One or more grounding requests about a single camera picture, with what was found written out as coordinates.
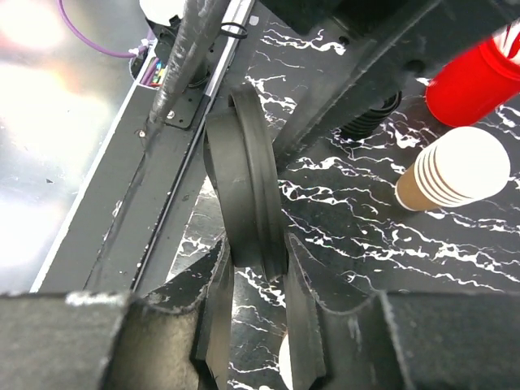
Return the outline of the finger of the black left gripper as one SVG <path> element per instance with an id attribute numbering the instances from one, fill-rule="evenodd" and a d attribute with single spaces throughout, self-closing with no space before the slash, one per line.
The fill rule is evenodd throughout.
<path id="1" fill-rule="evenodd" d="M 187 1 L 175 44 L 167 61 L 167 72 L 149 112 L 149 121 L 164 124 L 219 34 L 228 8 L 226 1 Z"/>
<path id="2" fill-rule="evenodd" d="M 348 40 L 332 74 L 312 81 L 274 141 L 277 158 L 295 158 L 327 130 L 348 123 L 415 76 L 519 17 L 517 1 L 312 1 L 276 8 L 297 33 L 328 21 Z"/>

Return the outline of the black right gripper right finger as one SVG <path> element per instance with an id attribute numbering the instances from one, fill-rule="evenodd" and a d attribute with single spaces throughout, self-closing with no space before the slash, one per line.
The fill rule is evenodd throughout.
<path id="1" fill-rule="evenodd" d="M 286 245 L 294 388 L 518 388 L 518 294 L 366 294 L 319 263 L 296 236 L 288 235 Z"/>

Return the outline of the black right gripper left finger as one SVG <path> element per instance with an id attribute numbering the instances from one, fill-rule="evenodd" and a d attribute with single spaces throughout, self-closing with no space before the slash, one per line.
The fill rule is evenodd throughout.
<path id="1" fill-rule="evenodd" d="M 4 294 L 4 389 L 224 389 L 233 269 L 228 242 L 145 297 Z"/>

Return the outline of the stack of paper cups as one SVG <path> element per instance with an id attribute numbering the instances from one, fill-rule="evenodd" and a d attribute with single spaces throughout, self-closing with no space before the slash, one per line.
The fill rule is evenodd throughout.
<path id="1" fill-rule="evenodd" d="M 497 138 L 459 127 L 419 153 L 396 182 L 395 195 L 411 211 L 465 206 L 499 193 L 509 174 L 509 155 Z"/>

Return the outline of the single black cup lid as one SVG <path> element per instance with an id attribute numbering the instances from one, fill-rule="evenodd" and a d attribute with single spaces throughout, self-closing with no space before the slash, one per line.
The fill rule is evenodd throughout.
<path id="1" fill-rule="evenodd" d="M 259 267 L 267 280 L 288 271 L 278 174 L 256 89 L 230 89 L 228 105 L 206 117 L 204 163 L 223 216 L 235 267 Z"/>

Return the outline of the single paper cup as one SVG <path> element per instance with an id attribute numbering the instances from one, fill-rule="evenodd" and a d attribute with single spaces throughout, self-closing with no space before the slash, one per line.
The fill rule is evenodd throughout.
<path id="1" fill-rule="evenodd" d="M 279 347 L 279 375 L 284 382 L 284 385 L 288 390 L 293 390 L 293 377 L 292 377 L 292 367 L 290 360 L 290 349 L 289 349 L 289 338 L 288 334 L 284 336 L 282 339 L 281 345 Z"/>

